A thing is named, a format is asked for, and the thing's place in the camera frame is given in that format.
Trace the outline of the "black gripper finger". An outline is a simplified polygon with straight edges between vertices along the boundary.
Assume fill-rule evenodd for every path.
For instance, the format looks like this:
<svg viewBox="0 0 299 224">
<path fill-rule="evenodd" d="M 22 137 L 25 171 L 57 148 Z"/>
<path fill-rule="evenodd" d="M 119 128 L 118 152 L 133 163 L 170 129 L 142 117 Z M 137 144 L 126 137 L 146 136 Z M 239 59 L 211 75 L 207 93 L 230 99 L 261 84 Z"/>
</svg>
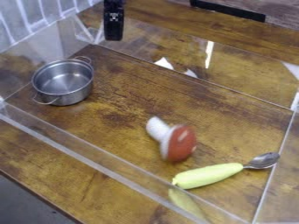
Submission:
<svg viewBox="0 0 299 224">
<path fill-rule="evenodd" d="M 121 41 L 125 31 L 125 1 L 105 0 L 105 35 L 109 41 Z"/>
</svg>

